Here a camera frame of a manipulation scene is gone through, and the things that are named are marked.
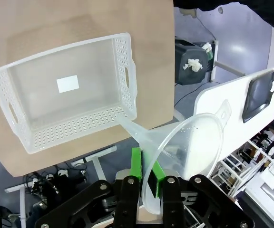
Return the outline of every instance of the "gray floor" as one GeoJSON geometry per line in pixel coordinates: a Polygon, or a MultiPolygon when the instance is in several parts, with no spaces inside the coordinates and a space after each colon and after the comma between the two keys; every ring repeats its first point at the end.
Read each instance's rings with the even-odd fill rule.
{"type": "MultiPolygon", "coordinates": [[[[231,3],[223,7],[223,14],[217,9],[210,12],[197,10],[197,15],[203,24],[212,31],[219,40],[218,60],[245,73],[252,73],[266,69],[270,48],[271,26],[264,22],[259,16],[252,12],[247,6],[238,3],[231,3]]],[[[197,19],[191,16],[182,16],[179,9],[174,9],[176,35],[189,41],[210,41],[213,37],[202,27],[197,19]]],[[[216,71],[216,81],[226,82],[236,78],[235,75],[222,69],[216,71]]],[[[196,92],[183,99],[176,107],[185,117],[193,115],[194,101],[197,95],[205,88],[216,85],[206,84],[196,92]]],[[[175,101],[185,94],[198,88],[197,85],[176,86],[175,101]]],[[[112,182],[117,171],[130,167],[130,151],[137,146],[133,139],[127,139],[117,143],[118,150],[100,158],[103,171],[112,182]]],[[[54,167],[45,169],[54,172],[54,167]]],[[[89,183],[98,178],[94,166],[88,164],[89,183]]],[[[22,183],[22,177],[12,177],[0,163],[0,205],[3,205],[13,212],[18,212],[19,193],[4,192],[4,188],[22,183]]],[[[31,206],[36,199],[27,195],[26,206],[31,206]]]]}

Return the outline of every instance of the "tabletop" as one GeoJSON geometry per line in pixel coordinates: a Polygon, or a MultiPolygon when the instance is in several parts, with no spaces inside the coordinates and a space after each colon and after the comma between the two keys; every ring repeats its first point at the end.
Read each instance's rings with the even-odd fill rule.
{"type": "Polygon", "coordinates": [[[242,113],[247,97],[249,83],[259,75],[272,69],[259,71],[238,79],[203,90],[196,98],[194,114],[215,114],[224,100],[231,106],[231,116],[224,127],[224,141],[220,160],[242,146],[260,132],[274,119],[274,93],[270,104],[259,114],[243,123],[242,113]]]}
{"type": "MultiPolygon", "coordinates": [[[[62,45],[128,32],[137,72],[137,119],[145,128],[173,117],[172,0],[0,0],[0,67],[62,45]]],[[[0,108],[0,162],[13,176],[78,157],[129,137],[115,126],[29,155],[0,108]]]]}

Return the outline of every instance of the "basket handle hole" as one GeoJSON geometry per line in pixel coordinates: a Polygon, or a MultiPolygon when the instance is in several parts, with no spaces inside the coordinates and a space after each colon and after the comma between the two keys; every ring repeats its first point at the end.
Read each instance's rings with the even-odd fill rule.
{"type": "Polygon", "coordinates": [[[129,88],[129,79],[128,79],[128,69],[125,69],[125,73],[126,73],[126,83],[127,83],[127,87],[129,88]]]}
{"type": "Polygon", "coordinates": [[[15,121],[16,123],[18,123],[17,115],[15,115],[15,112],[14,112],[14,110],[13,110],[13,107],[12,107],[12,105],[11,105],[10,103],[9,103],[9,109],[10,109],[10,111],[11,111],[11,114],[12,114],[13,118],[14,118],[14,121],[15,121]]]}

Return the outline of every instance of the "brown table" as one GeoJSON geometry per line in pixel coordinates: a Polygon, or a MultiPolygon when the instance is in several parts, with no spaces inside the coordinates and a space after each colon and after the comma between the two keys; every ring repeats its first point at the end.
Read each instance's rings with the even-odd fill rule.
{"type": "MultiPolygon", "coordinates": [[[[136,123],[172,119],[172,0],[0,0],[0,66],[65,44],[122,32],[132,37],[137,71],[136,123]]],[[[29,155],[0,108],[0,162],[13,176],[40,170],[128,138],[116,126],[29,155]]]]}

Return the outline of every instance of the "power cord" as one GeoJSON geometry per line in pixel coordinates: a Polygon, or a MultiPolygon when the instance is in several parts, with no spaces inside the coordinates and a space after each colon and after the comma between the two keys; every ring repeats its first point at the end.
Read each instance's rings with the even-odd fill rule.
{"type": "Polygon", "coordinates": [[[202,24],[202,26],[205,28],[205,30],[207,30],[214,38],[214,40],[216,40],[216,37],[214,36],[214,34],[202,23],[202,21],[198,18],[197,16],[197,9],[195,10],[195,16],[196,16],[196,19],[199,20],[199,22],[202,24]]]}
{"type": "MultiPolygon", "coordinates": [[[[207,84],[207,83],[213,83],[213,82],[206,82],[206,83],[203,83],[203,84],[201,84],[197,89],[199,89],[200,87],[202,87],[203,85],[205,85],[205,84],[207,84]]],[[[175,107],[182,99],[184,99],[184,98],[185,98],[186,96],[188,96],[189,94],[195,92],[197,89],[193,90],[192,92],[190,92],[190,93],[184,95],[182,98],[180,98],[179,101],[176,102],[176,104],[174,105],[174,107],[175,107]]]]}

